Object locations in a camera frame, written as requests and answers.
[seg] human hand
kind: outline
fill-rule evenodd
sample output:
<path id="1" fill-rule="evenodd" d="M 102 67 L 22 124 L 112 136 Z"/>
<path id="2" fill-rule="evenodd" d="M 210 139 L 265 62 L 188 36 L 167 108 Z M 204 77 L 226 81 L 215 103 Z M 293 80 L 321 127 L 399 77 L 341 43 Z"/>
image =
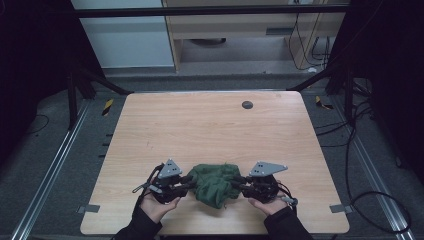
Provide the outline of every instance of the human hand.
<path id="1" fill-rule="evenodd" d="M 177 197 L 170 203 L 162 204 L 158 202 L 155 197 L 150 193 L 150 190 L 146 191 L 143 201 L 140 204 L 140 208 L 152 219 L 153 222 L 159 223 L 165 214 L 177 207 L 178 202 L 181 198 Z"/>
<path id="2" fill-rule="evenodd" d="M 279 192 L 278 196 L 283 196 L 284 193 L 283 192 Z M 265 215 L 269 216 L 272 215 L 278 211 L 280 211 L 281 209 L 285 208 L 288 206 L 287 202 L 283 201 L 281 199 L 281 197 L 276 197 L 274 198 L 271 202 L 269 203 L 261 203 L 260 201 L 254 199 L 254 198 L 249 198 L 248 199 L 249 203 L 252 204 L 254 207 L 260 209 L 262 212 L 265 213 Z"/>

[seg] person's arm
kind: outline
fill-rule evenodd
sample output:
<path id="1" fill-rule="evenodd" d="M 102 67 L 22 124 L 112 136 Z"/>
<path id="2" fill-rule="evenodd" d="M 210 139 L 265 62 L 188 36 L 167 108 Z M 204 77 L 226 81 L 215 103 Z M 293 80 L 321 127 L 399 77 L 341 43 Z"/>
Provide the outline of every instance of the person's arm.
<path id="1" fill-rule="evenodd" d="M 151 240 L 162 228 L 162 224 L 154 222 L 141 209 L 136 208 L 127 227 L 121 229 L 112 240 Z"/>
<path id="2" fill-rule="evenodd" d="M 177 207 L 180 198 L 168 204 L 161 204 L 147 194 L 141 204 L 136 206 L 130 224 L 121 229 L 112 240 L 151 240 L 162 228 L 160 220 L 165 214 Z"/>
<path id="3" fill-rule="evenodd" d="M 310 240 L 312 236 L 306 231 L 299 218 L 291 208 L 285 207 L 269 215 L 264 221 L 272 240 Z"/>
<path id="4" fill-rule="evenodd" d="M 272 240 L 313 239 L 291 208 L 288 207 L 288 204 L 282 199 L 275 198 L 267 204 L 263 204 L 254 198 L 249 198 L 248 201 L 267 215 L 264 225 Z"/>

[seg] wooden table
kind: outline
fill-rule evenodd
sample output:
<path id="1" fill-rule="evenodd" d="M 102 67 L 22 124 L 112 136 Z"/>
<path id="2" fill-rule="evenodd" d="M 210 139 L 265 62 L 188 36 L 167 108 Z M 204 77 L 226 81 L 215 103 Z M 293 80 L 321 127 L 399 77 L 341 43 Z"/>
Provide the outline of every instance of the wooden table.
<path id="1" fill-rule="evenodd" d="M 242 102 L 251 101 L 252 109 Z M 138 197 L 131 191 L 155 166 L 172 158 L 187 174 L 200 163 L 238 165 L 243 176 L 259 160 L 284 164 L 275 174 L 299 199 L 298 217 L 311 233 L 344 233 L 334 183 L 297 92 L 142 93 L 126 99 L 86 212 L 84 234 L 114 234 L 125 227 Z M 241 194 L 214 209 L 189 192 L 162 220 L 163 235 L 266 234 L 265 215 Z"/>

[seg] metal bracket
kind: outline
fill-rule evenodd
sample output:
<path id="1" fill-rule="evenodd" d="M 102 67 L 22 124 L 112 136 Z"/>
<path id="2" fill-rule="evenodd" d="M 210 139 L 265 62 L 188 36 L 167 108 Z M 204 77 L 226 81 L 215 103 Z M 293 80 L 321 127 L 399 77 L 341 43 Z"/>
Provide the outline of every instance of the metal bracket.
<path id="1" fill-rule="evenodd" d="M 172 177 L 181 173 L 183 173 L 183 171 L 177 166 L 177 164 L 172 159 L 168 159 L 165 166 L 163 166 L 162 170 L 159 172 L 158 178 L 162 179 Z"/>
<path id="2" fill-rule="evenodd" d="M 259 161 L 250 171 L 249 175 L 252 177 L 265 177 L 265 176 L 268 176 L 277 172 L 281 172 L 287 169 L 288 167 L 285 165 Z"/>
<path id="3" fill-rule="evenodd" d="M 345 212 L 346 214 L 352 213 L 353 212 L 353 207 L 352 206 L 343 206 L 341 204 L 339 205 L 332 205 L 330 206 L 330 210 L 332 213 L 339 213 L 339 212 Z"/>
<path id="4" fill-rule="evenodd" d="M 77 213 L 86 213 L 86 212 L 93 212 L 98 213 L 100 209 L 99 205 L 86 205 L 86 206 L 79 206 L 77 209 Z"/>

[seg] green cloth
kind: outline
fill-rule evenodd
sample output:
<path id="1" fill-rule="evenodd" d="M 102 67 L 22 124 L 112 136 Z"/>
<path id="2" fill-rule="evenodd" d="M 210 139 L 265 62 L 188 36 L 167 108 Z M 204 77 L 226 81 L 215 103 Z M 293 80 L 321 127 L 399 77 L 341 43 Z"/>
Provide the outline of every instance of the green cloth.
<path id="1" fill-rule="evenodd" d="M 236 199 L 240 194 L 240 190 L 230 183 L 234 176 L 241 176 L 237 165 L 199 164 L 187 175 L 192 175 L 196 181 L 196 187 L 192 189 L 196 199 L 213 208 L 222 208 L 227 198 Z"/>

